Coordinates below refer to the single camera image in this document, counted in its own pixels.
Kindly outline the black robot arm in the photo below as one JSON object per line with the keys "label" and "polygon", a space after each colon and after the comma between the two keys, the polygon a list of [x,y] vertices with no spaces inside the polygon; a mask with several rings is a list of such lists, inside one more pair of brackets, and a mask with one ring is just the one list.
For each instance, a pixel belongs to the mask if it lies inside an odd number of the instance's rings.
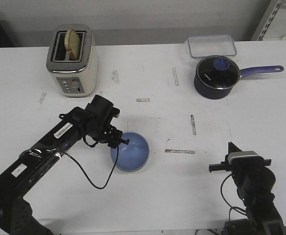
{"label": "black robot arm", "polygon": [[84,109],[75,107],[60,114],[61,122],[0,174],[0,229],[9,235],[52,234],[33,217],[23,197],[77,141],[90,136],[95,143],[114,149],[128,144],[122,131],[111,125],[119,114],[113,103],[99,95]]}
{"label": "black robot arm", "polygon": [[238,197],[245,205],[241,213],[246,219],[225,222],[223,235],[285,235],[283,220],[274,206],[271,192],[276,177],[268,168],[270,159],[264,159],[254,151],[242,151],[229,142],[228,154],[219,164],[209,165],[209,172],[230,171]]}

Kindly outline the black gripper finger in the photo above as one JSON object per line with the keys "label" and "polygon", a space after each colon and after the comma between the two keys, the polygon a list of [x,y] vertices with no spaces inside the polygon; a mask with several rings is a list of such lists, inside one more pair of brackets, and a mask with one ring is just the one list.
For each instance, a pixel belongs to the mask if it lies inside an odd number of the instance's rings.
{"label": "black gripper finger", "polygon": [[228,159],[233,159],[242,156],[242,151],[233,143],[228,143]]}

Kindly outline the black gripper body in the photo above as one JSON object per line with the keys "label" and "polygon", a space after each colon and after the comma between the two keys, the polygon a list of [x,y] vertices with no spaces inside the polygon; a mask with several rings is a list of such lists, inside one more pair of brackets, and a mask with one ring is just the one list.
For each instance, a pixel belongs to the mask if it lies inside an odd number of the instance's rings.
{"label": "black gripper body", "polygon": [[267,168],[271,164],[271,160],[264,160],[263,158],[238,158],[231,163],[221,162],[220,164],[210,164],[209,172],[213,171],[231,171],[238,178],[250,179],[271,179],[271,170]]}
{"label": "black gripper body", "polygon": [[92,139],[99,143],[106,143],[108,147],[116,149],[120,144],[128,145],[130,140],[122,138],[123,132],[114,126],[104,129],[99,135],[92,135]]}

